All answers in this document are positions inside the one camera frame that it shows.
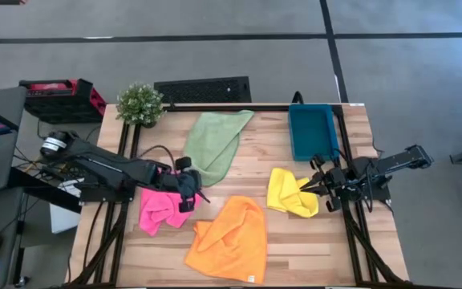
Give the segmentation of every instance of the microfiber cloth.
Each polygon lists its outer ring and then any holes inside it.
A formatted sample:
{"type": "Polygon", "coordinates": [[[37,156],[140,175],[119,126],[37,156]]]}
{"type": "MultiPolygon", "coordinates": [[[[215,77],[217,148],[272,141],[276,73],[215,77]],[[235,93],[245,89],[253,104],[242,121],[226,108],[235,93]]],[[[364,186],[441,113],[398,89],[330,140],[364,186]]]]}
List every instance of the microfiber cloth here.
{"type": "Polygon", "coordinates": [[[213,222],[197,222],[184,262],[212,277],[262,284],[266,266],[265,216],[249,197],[233,196],[213,222]]]}
{"type": "MultiPolygon", "coordinates": [[[[197,208],[201,203],[201,197],[196,195],[195,198],[195,207],[197,208]]],[[[139,216],[140,229],[154,236],[158,232],[163,220],[170,226],[180,228],[184,221],[193,213],[181,213],[179,209],[180,203],[181,195],[178,193],[142,189],[139,216]]]]}
{"type": "Polygon", "coordinates": [[[202,185],[215,185],[225,177],[237,153],[240,131],[253,114],[246,110],[201,113],[188,135],[184,154],[192,158],[192,166],[201,173],[202,185]]]}
{"type": "Polygon", "coordinates": [[[317,195],[301,192],[299,189],[309,181],[307,177],[296,180],[289,170],[274,168],[270,174],[267,207],[281,212],[291,212],[304,218],[313,217],[318,213],[317,195]]]}

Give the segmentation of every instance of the pink towel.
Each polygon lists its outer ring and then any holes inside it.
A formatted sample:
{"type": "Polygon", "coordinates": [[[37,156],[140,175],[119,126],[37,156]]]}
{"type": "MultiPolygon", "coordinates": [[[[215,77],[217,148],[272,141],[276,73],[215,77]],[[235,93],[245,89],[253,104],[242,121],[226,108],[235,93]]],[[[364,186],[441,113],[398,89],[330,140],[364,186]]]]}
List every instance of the pink towel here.
{"type": "MultiPolygon", "coordinates": [[[[201,196],[196,195],[195,207],[199,206],[201,196]]],[[[160,228],[161,221],[175,228],[183,225],[192,212],[180,213],[179,204],[181,196],[178,193],[158,192],[150,189],[142,189],[140,202],[140,229],[154,236],[160,228]]]]}

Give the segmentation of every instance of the orange towel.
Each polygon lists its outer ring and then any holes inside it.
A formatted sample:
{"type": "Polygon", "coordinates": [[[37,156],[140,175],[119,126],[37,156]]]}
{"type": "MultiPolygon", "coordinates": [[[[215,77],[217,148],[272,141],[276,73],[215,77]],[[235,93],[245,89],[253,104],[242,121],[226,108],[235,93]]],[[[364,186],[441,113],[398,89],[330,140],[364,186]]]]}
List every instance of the orange towel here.
{"type": "Polygon", "coordinates": [[[262,284],[266,266],[265,216],[249,197],[230,197],[213,222],[197,222],[184,262],[213,277],[262,284]]]}

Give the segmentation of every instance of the green towel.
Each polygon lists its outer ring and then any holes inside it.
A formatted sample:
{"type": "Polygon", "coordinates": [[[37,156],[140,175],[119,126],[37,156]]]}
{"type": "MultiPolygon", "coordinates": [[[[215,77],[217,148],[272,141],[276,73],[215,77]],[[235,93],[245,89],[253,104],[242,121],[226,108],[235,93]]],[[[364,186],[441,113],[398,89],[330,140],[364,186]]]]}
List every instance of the green towel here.
{"type": "Polygon", "coordinates": [[[215,185],[225,177],[237,153],[240,131],[253,114],[246,110],[201,113],[188,135],[184,154],[192,158],[192,167],[201,173],[202,185],[215,185]]]}

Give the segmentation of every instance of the black floor stripe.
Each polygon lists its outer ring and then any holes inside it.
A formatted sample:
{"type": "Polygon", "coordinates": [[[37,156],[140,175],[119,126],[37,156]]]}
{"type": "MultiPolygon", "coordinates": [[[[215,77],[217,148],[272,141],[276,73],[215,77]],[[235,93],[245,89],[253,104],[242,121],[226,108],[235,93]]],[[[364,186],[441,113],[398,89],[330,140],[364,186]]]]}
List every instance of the black floor stripe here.
{"type": "Polygon", "coordinates": [[[48,43],[154,43],[184,41],[228,41],[228,40],[310,40],[310,39],[462,39],[462,32],[443,33],[350,33],[334,34],[332,26],[326,25],[326,33],[301,34],[253,34],[253,35],[161,35],[161,36],[103,36],[103,37],[58,37],[58,38],[4,38],[0,44],[48,44],[48,43]]]}
{"type": "Polygon", "coordinates": [[[66,38],[16,38],[0,39],[0,44],[44,44],[44,43],[150,43],[180,41],[225,41],[225,40],[307,40],[325,39],[325,34],[245,34],[245,35],[165,35],[165,36],[108,36],[66,38]]]}
{"type": "Polygon", "coordinates": [[[462,32],[436,33],[338,33],[336,39],[462,39],[462,32]]]}
{"type": "Polygon", "coordinates": [[[320,7],[322,8],[322,16],[324,19],[324,25],[326,26],[327,44],[329,45],[330,59],[333,63],[333,71],[336,76],[336,83],[338,85],[338,94],[340,101],[343,103],[349,102],[347,95],[347,89],[345,88],[345,79],[343,78],[342,65],[340,64],[340,58],[338,56],[338,48],[336,47],[336,41],[334,39],[333,25],[330,21],[329,7],[327,6],[326,0],[320,0],[320,7]]]}

